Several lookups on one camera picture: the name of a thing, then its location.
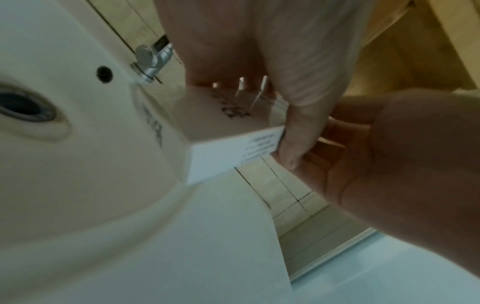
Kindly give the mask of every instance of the faucet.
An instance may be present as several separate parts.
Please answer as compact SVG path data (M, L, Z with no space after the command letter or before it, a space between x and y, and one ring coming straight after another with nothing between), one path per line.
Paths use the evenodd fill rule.
M152 83L155 75L172 58L173 50L169 39L163 35L152 46L138 46L135 50L136 62L130 66L143 80Z

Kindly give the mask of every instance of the skin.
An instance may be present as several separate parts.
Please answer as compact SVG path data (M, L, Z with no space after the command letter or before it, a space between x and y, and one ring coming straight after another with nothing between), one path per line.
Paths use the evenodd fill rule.
M156 4L187 85L244 77L257 90L267 75L289 102L274 155L284 167L353 218L480 276L480 100L409 90L338 101L374 1Z

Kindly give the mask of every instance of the light blue surface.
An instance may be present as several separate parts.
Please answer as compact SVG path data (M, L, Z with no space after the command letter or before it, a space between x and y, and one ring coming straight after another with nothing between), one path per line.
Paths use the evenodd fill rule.
M298 304L480 303L480 279L380 233L292 283Z

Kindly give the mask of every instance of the sink basin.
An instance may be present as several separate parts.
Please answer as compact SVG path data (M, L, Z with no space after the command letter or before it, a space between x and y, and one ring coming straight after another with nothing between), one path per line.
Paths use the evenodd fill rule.
M3 302L139 244L194 189L136 113L133 53L85 1L5 0L0 28ZM54 115L22 119L37 101Z

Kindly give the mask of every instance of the small cardboard box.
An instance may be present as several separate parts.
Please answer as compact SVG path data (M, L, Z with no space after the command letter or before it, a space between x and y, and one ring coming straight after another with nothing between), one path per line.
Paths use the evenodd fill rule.
M136 86L139 116L179 180L195 184L277 150L287 103L259 92Z

